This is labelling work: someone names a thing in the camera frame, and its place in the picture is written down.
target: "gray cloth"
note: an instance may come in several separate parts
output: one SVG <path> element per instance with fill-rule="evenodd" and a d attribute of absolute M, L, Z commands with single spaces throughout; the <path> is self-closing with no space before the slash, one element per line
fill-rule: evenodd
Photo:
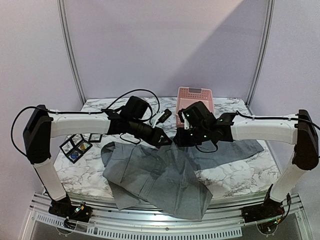
<path fill-rule="evenodd" d="M 198 146 L 204 152 L 198 151 L 195 147 L 179 147 L 179 149 L 187 153 L 188 160 L 195 171 L 213 169 L 223 164 L 247 159 L 264 150 L 256 140 L 220 141 L 217 145 L 218 151 L 214 153 L 204 153 L 216 149 L 211 141 Z"/>
<path fill-rule="evenodd" d="M 101 157 L 106 166 L 103 176 L 135 197 L 176 218 L 201 220 L 205 214 L 212 194 L 174 144 L 153 149 L 112 142 L 102 148 Z M 118 205 L 119 195 L 114 196 Z M 124 200 L 120 204 L 128 205 Z"/>
<path fill-rule="evenodd" d="M 215 149 L 210 141 L 199 148 Z M 200 220 L 212 195 L 194 171 L 247 159 L 263 150 L 256 140 L 219 142 L 215 153 L 174 144 L 154 149 L 111 142 L 102 148 L 101 157 L 106 167 L 103 176 L 120 210 L 144 200 L 173 217 Z"/>

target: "purple wall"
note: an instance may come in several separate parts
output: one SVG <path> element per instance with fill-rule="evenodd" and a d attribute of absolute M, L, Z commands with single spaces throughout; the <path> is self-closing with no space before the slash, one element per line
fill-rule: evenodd
<path fill-rule="evenodd" d="M 42 186 L 29 161 L 11 144 L 10 128 L 24 107 L 81 107 L 62 37 L 57 1 L 3 1 L 0 7 L 0 239 L 17 240 L 27 209 Z M 16 123 L 14 138 L 24 150 L 22 131 L 30 114 Z M 58 153 L 60 140 L 51 153 Z"/>
<path fill-rule="evenodd" d="M 275 1 L 271 32 L 251 109 L 257 115 L 286 115 L 307 109 L 320 125 L 320 2 Z M 272 142 L 282 170 L 292 146 Z M 313 237 L 320 240 L 320 166 L 295 187 Z"/>
<path fill-rule="evenodd" d="M 86 97 L 178 87 L 247 97 L 267 0 L 68 0 L 67 20 Z"/>

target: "black cable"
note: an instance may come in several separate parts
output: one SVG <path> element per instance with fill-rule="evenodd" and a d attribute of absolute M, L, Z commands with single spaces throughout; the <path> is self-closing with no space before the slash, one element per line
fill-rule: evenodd
<path fill-rule="evenodd" d="M 133 92 L 139 92 L 139 91 L 151 93 L 155 97 L 155 99 L 156 99 L 156 101 L 158 103 L 158 110 L 156 111 L 156 113 L 154 115 L 151 115 L 150 119 L 148 119 L 148 121 L 150 122 L 150 120 L 155 115 L 157 115 L 159 113 L 159 111 L 160 111 L 160 101 L 159 101 L 159 98 L 157 97 L 157 95 L 153 91 L 150 91 L 148 89 L 138 88 L 138 89 L 134 89 L 134 90 L 128 91 L 128 92 L 122 94 L 121 96 L 119 96 L 116 100 L 114 100 L 109 106 L 106 107 L 106 109 L 109 109 L 113 104 L 115 104 L 119 99 L 121 99 L 125 95 L 128 95 L 128 94 L 133 93 Z"/>
<path fill-rule="evenodd" d="M 119 138 L 123 141 L 126 141 L 128 143 L 131 143 L 131 144 L 134 144 L 134 145 L 138 145 L 139 143 L 141 143 L 141 139 L 139 138 L 139 141 L 138 142 L 134 142 L 134 141 L 130 141 L 130 140 L 127 140 L 127 139 L 124 139 L 122 138 L 122 135 L 124 135 L 124 133 L 120 134 Z"/>
<path fill-rule="evenodd" d="M 282 223 L 286 219 L 286 217 L 288 216 L 288 214 L 290 212 L 291 196 L 289 193 L 286 195 L 286 203 L 288 204 L 288 210 L 286 211 L 285 216 L 282 215 L 282 217 L 277 221 L 276 225 L 279 225 L 280 223 Z"/>
<path fill-rule="evenodd" d="M 94 112 L 87 112 L 87 111 L 51 111 L 48 109 L 43 109 L 41 107 L 37 107 L 37 106 L 27 106 L 24 109 L 22 109 L 14 118 L 13 122 L 12 122 L 12 126 L 11 126 L 11 131 L 10 131 L 10 136 L 11 136 L 11 142 L 13 144 L 13 146 L 15 147 L 15 149 L 21 153 L 23 156 L 27 157 L 27 155 L 21 151 L 18 146 L 16 145 L 15 141 L 14 141 L 14 127 L 16 124 L 17 119 L 19 118 L 19 116 L 26 110 L 28 109 L 36 109 L 36 110 L 40 110 L 40 111 L 44 111 L 50 114 L 102 114 L 102 111 L 94 111 Z"/>
<path fill-rule="evenodd" d="M 76 223 L 74 222 L 70 222 L 68 218 L 66 218 L 63 222 L 63 226 L 66 228 L 66 229 L 71 229 L 71 230 L 74 230 L 77 226 Z"/>
<path fill-rule="evenodd" d="M 198 145 L 195 145 L 195 148 L 201 153 L 212 154 L 212 153 L 215 153 L 216 151 L 218 151 L 218 145 L 217 144 L 213 144 L 213 145 L 215 146 L 215 150 L 214 151 L 202 151 L 202 150 L 200 150 Z"/>
<path fill-rule="evenodd" d="M 257 120 L 294 120 L 294 121 L 301 121 L 307 124 L 311 124 L 312 126 L 314 126 L 316 129 L 318 129 L 320 131 L 320 126 L 318 126 L 317 124 L 315 124 L 312 121 L 309 120 L 305 120 L 303 118 L 298 118 L 298 117 L 284 117 L 284 116 L 248 116 L 248 115 L 244 115 L 239 111 L 236 111 L 236 114 L 238 114 L 239 116 L 246 118 L 246 119 L 257 119 Z"/>
<path fill-rule="evenodd" d="M 131 91 L 128 91 L 124 94 L 122 94 L 120 97 L 118 97 L 116 100 L 114 100 L 106 109 L 109 109 L 116 101 L 118 101 L 119 99 L 121 99 L 123 96 L 127 95 L 127 94 L 130 94 L 130 93 L 133 93 L 133 92 L 137 92 L 137 91 L 145 91 L 145 92 L 149 92 L 151 93 L 152 95 L 155 96 L 156 100 L 157 100 L 157 103 L 158 103 L 158 110 L 157 112 L 153 115 L 153 111 L 152 111 L 152 108 L 151 106 L 149 106 L 150 110 L 151 110 L 151 116 L 150 118 L 148 119 L 145 119 L 145 120 L 142 120 L 143 122 L 146 122 L 146 121 L 150 121 L 160 110 L 160 102 L 159 102 L 159 99 L 157 97 L 157 95 L 150 91 L 150 90 L 147 90 L 147 89 L 134 89 L 134 90 L 131 90 Z M 103 114 L 104 112 L 103 111 L 93 111 L 93 112 L 89 112 L 89 111 L 52 111 L 52 110 L 48 110 L 48 109 L 44 109 L 44 108 L 41 108 L 41 107 L 37 107 L 37 106 L 27 106 L 25 107 L 24 109 L 22 109 L 17 115 L 16 117 L 14 118 L 13 122 L 12 122 L 12 126 L 11 126 L 11 131 L 10 131 L 10 136 L 11 136 L 11 142 L 13 144 L 13 146 L 15 147 L 15 149 L 21 153 L 23 156 L 27 157 L 27 155 L 18 148 L 18 146 L 16 145 L 15 141 L 14 141 L 14 127 L 15 127 L 15 124 L 16 124 L 16 121 L 18 119 L 18 117 L 26 110 L 28 109 L 35 109 L 35 110 L 40 110 L 40 111 L 44 111 L 44 112 L 47 112 L 49 114 Z"/>

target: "pink plastic basket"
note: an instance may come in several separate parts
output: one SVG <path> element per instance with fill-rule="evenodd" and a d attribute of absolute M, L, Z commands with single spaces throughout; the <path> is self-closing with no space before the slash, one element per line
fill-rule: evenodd
<path fill-rule="evenodd" d="M 181 109 L 186 109 L 191 104 L 196 102 L 203 102 L 204 105 L 209 109 L 210 112 L 214 112 L 214 100 L 212 98 L 212 92 L 210 89 L 204 88 L 191 88 L 191 87 L 179 87 L 178 99 L 175 109 L 175 119 L 176 126 L 183 127 L 184 124 L 181 123 L 178 112 Z"/>

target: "marble surface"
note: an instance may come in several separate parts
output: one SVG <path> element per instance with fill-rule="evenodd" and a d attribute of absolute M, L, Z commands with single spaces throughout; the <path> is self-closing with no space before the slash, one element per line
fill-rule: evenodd
<path fill-rule="evenodd" d="M 158 108 L 155 98 L 144 98 L 154 111 Z M 114 99 L 89 99 L 82 108 L 82 111 L 97 111 L 107 107 Z M 120 99 L 112 108 L 123 106 L 127 98 Z M 175 97 L 161 97 L 160 109 L 169 109 L 172 115 L 165 123 L 158 126 L 166 132 L 169 137 L 176 134 L 176 102 Z M 220 116 L 222 113 L 240 111 L 249 114 L 245 103 L 239 98 L 214 98 L 214 115 Z M 123 138 L 136 141 L 133 136 L 125 134 Z M 93 147 L 75 164 L 71 163 L 60 151 L 56 161 L 55 169 L 58 173 L 65 190 L 74 195 L 82 195 L 95 199 L 112 198 L 112 191 L 107 180 L 102 176 L 104 165 L 101 159 L 101 148 L 109 142 L 127 143 L 118 135 L 102 137 L 101 143 L 93 143 Z M 278 167 L 273 160 L 265 141 L 259 140 L 264 148 L 260 152 L 248 159 L 239 160 L 232 163 L 220 165 L 215 168 L 200 170 L 196 175 L 213 194 L 213 199 L 230 198 L 247 194 L 266 191 L 280 175 Z"/>

